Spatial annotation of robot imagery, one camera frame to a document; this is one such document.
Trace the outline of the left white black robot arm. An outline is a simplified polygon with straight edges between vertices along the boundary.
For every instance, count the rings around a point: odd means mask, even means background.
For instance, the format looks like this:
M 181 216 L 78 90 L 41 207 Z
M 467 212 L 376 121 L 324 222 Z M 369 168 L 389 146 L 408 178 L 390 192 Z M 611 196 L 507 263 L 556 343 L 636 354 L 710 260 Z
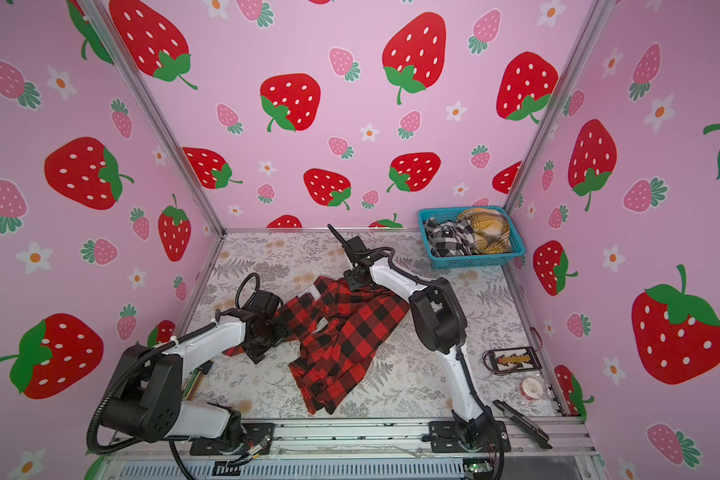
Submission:
M 190 376 L 227 350 L 260 363 L 289 335 L 276 318 L 281 298 L 255 287 L 246 301 L 214 313 L 205 326 L 153 347 L 135 345 L 120 357 L 86 433 L 90 452 L 103 455 L 138 443 L 207 441 L 223 454 L 256 454 L 238 411 L 190 401 Z

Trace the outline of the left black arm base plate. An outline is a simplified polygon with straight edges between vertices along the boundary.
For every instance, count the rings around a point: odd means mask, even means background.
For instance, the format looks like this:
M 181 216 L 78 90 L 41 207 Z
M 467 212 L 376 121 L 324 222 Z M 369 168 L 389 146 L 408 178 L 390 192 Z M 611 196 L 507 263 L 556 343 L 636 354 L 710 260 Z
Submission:
M 243 422 L 236 424 L 219 438 L 197 438 L 192 441 L 191 456 L 268 455 L 274 437 L 275 424 Z

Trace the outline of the red black plaid shirt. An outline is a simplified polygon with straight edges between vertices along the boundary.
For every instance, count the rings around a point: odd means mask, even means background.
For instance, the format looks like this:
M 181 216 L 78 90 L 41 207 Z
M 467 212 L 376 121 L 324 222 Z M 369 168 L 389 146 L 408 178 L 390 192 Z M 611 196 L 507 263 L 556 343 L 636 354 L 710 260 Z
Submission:
M 335 412 L 363 380 L 376 351 L 410 309 L 387 288 L 349 288 L 345 279 L 317 277 L 274 314 L 288 341 L 300 342 L 289 369 L 309 413 Z

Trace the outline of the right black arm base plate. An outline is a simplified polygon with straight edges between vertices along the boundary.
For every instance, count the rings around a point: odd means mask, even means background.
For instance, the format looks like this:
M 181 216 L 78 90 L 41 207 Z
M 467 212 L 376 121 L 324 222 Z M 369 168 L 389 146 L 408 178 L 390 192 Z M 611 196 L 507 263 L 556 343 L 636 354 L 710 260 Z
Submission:
M 435 453 L 509 453 L 512 450 L 505 424 L 431 421 L 427 441 Z

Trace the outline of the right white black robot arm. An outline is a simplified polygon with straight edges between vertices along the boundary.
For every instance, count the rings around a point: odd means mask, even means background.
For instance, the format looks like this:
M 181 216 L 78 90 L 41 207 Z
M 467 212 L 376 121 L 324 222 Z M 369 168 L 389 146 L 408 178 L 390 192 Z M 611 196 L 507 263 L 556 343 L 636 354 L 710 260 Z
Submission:
M 358 237 L 344 238 L 327 226 L 341 243 L 351 268 L 344 273 L 351 289 L 384 287 L 410 306 L 415 331 L 423 346 L 438 356 L 452 398 L 456 438 L 468 451 L 490 445 L 502 453 L 502 423 L 478 395 L 466 352 L 467 318 L 450 282 L 422 278 L 397 265 L 392 247 L 368 248 Z

